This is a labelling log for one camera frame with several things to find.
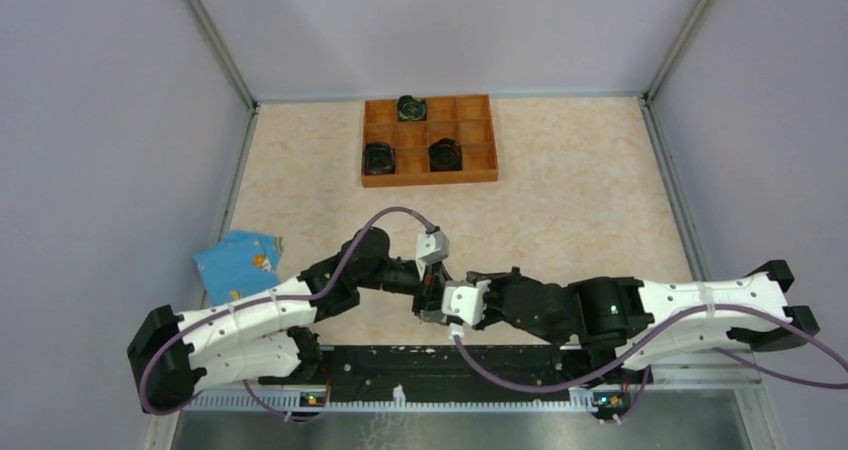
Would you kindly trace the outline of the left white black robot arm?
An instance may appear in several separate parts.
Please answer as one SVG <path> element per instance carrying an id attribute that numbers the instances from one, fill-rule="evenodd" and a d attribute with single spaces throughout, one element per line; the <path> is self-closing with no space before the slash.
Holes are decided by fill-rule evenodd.
<path id="1" fill-rule="evenodd" d="M 426 310 L 427 297 L 441 293 L 448 237 L 440 228 L 420 234 L 411 260 L 390 257 L 389 247 L 382 229 L 361 230 L 337 255 L 253 296 L 151 310 L 127 347 L 143 412 L 175 413 L 207 389 L 242 380 L 314 380 L 322 356 L 309 325 L 356 307 L 362 288 L 410 295 Z"/>

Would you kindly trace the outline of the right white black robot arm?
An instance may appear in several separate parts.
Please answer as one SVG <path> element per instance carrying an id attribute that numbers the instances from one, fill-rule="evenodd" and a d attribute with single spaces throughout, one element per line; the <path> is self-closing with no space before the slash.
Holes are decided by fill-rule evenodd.
<path id="1" fill-rule="evenodd" d="M 690 283 L 602 276 L 562 286 L 518 268 L 468 277 L 468 286 L 446 295 L 452 318 L 476 330 L 504 322 L 556 346 L 576 341 L 600 382 L 683 353 L 739 344 L 789 350 L 805 343 L 792 328 L 820 330 L 809 307 L 786 301 L 794 276 L 784 260 L 735 280 Z"/>

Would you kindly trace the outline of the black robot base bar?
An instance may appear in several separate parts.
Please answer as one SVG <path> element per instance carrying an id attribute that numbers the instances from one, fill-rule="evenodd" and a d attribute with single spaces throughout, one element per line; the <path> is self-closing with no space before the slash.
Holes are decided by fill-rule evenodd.
<path id="1" fill-rule="evenodd" d="M 574 380 L 611 362 L 613 350 L 562 350 L 549 345 L 468 345 L 472 359 L 492 374 L 522 385 Z M 476 372 L 454 345 L 335 346 L 322 350 L 312 376 L 258 379 L 261 388 L 312 385 L 330 391 L 332 403 L 387 402 L 400 386 L 412 403 L 565 401 L 568 391 L 524 393 Z"/>

